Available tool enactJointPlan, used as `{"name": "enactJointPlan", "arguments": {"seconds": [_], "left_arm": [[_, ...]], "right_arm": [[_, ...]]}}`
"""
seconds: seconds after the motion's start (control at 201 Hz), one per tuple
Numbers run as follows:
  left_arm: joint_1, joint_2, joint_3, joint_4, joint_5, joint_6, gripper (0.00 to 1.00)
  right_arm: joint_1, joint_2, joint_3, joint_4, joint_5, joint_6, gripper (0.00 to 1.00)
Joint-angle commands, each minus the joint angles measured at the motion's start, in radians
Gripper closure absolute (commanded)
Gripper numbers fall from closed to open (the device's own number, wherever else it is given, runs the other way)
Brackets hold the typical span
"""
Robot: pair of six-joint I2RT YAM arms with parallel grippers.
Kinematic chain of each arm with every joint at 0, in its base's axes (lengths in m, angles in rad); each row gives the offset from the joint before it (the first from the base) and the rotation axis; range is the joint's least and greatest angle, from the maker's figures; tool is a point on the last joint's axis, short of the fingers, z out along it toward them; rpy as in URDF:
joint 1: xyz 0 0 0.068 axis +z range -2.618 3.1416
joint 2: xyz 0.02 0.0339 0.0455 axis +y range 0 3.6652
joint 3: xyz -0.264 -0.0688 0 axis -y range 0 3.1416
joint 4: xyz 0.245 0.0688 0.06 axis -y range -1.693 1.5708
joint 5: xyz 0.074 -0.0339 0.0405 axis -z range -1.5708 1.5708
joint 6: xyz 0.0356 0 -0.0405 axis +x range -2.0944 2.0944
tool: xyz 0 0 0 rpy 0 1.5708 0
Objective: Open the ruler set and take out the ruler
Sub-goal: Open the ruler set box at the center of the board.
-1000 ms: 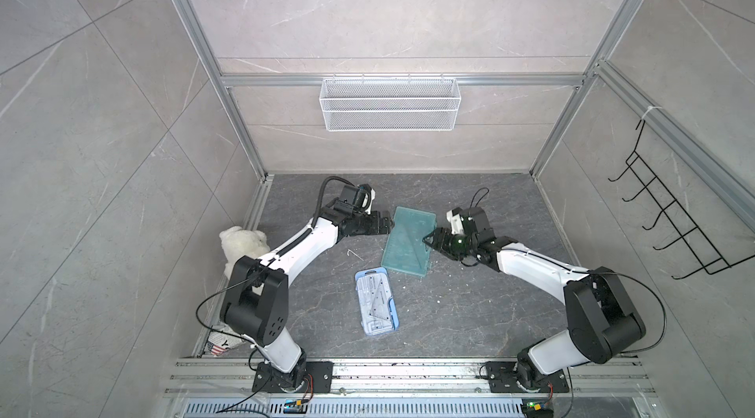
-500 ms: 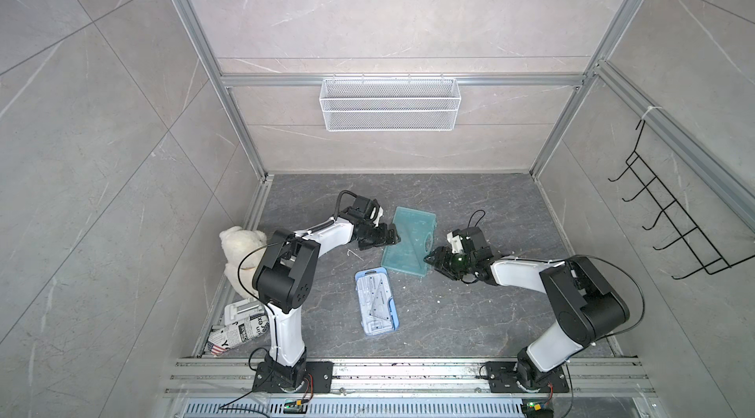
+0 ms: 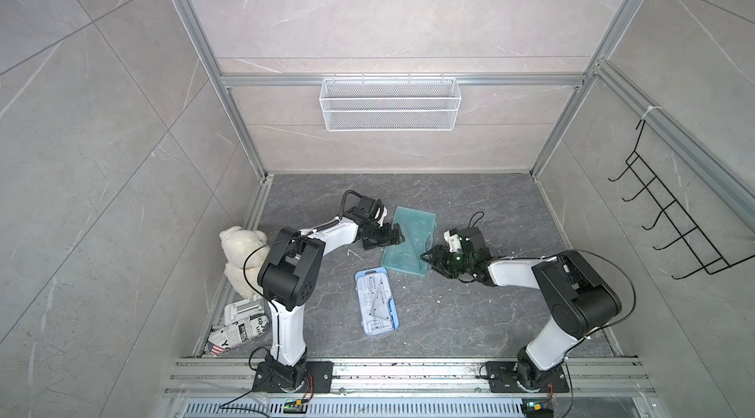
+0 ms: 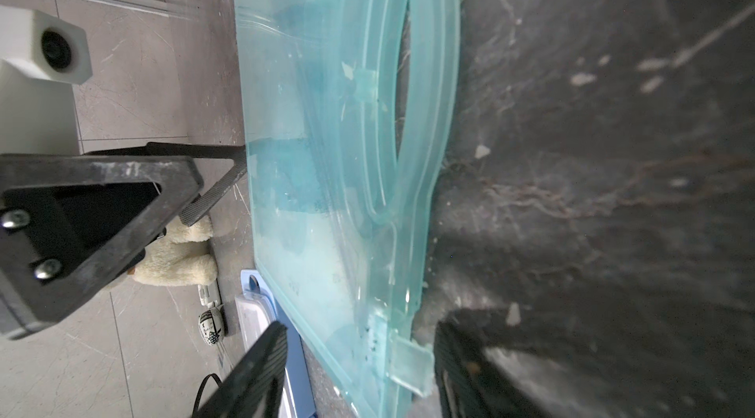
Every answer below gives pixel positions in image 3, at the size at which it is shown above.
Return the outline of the green transparent ruler set case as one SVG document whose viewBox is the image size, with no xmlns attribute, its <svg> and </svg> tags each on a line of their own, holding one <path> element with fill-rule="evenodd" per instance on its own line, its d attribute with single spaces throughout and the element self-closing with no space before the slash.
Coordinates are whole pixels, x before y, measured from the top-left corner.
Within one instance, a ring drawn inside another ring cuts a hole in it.
<svg viewBox="0 0 755 418">
<path fill-rule="evenodd" d="M 423 261 L 421 256 L 433 246 L 436 215 L 398 207 L 393 223 L 399 225 L 404 241 L 385 248 L 381 266 L 387 270 L 424 278 L 430 270 L 430 264 Z"/>
</svg>

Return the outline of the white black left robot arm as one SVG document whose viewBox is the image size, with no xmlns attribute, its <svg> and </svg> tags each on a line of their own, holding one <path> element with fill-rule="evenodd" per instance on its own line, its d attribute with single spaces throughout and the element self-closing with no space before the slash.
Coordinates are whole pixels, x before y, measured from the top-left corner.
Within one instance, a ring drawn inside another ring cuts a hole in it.
<svg viewBox="0 0 755 418">
<path fill-rule="evenodd" d="M 314 293 L 324 256 L 355 242 L 363 248 L 399 245 L 404 241 L 398 223 L 375 219 L 332 219 L 312 228 L 283 227 L 261 266 L 258 284 L 273 313 L 271 358 L 293 367 L 305 360 L 304 305 Z"/>
</svg>

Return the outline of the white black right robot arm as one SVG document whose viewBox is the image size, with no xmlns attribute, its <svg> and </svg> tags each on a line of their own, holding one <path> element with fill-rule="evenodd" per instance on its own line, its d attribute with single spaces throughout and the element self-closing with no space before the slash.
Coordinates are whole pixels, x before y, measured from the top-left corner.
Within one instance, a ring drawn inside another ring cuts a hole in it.
<svg viewBox="0 0 755 418">
<path fill-rule="evenodd" d="M 436 245 L 420 259 L 451 280 L 467 274 L 486 286 L 541 292 L 551 318 L 518 353 L 516 372 L 525 388 L 556 371 L 570 350 L 622 311 L 619 296 L 576 250 L 550 258 L 495 258 L 487 248 L 462 243 Z"/>
</svg>

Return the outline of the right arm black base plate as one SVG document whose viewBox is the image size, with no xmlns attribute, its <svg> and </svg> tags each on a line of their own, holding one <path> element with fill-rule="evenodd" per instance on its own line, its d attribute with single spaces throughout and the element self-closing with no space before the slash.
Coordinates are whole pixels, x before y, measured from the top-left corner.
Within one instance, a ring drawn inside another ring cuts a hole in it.
<svg viewBox="0 0 755 418">
<path fill-rule="evenodd" d="M 528 363 L 514 360 L 488 361 L 481 368 L 481 377 L 486 379 L 491 392 L 512 394 L 513 392 L 569 392 L 570 385 L 562 366 L 541 371 Z"/>
</svg>

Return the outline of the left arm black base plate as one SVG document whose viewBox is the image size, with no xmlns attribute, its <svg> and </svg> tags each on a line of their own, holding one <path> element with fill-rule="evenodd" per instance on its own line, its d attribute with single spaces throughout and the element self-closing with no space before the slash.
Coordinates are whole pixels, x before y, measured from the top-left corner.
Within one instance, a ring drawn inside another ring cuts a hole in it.
<svg viewBox="0 0 755 418">
<path fill-rule="evenodd" d="M 286 366 L 267 358 L 256 367 L 254 392 L 308 392 L 327 394 L 334 377 L 331 361 L 300 361 Z"/>
</svg>

